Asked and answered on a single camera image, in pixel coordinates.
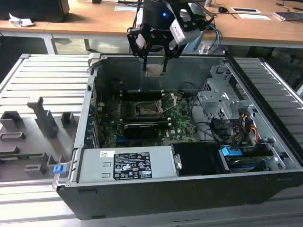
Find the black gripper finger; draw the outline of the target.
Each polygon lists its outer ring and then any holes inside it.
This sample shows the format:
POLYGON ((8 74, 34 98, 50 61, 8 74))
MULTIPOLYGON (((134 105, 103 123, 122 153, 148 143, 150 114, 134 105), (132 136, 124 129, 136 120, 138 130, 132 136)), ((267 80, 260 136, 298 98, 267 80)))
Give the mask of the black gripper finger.
POLYGON ((163 61, 162 61, 162 72, 166 72, 168 60, 178 58, 183 52, 183 45, 178 45, 173 37, 166 35, 163 38, 163 61))
POLYGON ((152 48, 152 33, 150 26, 128 28, 127 39, 134 56, 143 59, 143 71, 146 71, 147 56, 152 48))

